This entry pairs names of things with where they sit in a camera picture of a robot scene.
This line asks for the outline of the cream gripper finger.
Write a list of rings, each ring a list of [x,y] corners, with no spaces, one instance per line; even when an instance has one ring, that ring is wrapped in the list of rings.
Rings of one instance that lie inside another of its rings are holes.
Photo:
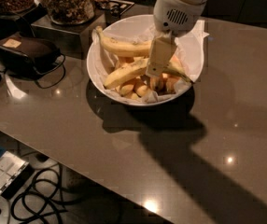
[[[151,43],[146,74],[158,77],[169,63],[176,51],[177,45],[171,33],[156,35]]]

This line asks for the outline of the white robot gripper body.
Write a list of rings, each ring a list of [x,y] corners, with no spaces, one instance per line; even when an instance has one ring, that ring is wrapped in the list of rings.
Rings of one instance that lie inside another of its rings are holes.
[[[158,32],[181,36],[193,29],[206,0],[156,0],[153,19]]]

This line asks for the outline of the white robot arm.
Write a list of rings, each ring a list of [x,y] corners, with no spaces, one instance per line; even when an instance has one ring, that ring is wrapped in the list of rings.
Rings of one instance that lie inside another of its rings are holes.
[[[177,37],[193,29],[207,0],[156,0],[153,9],[155,35],[146,74],[158,77],[176,51]]]

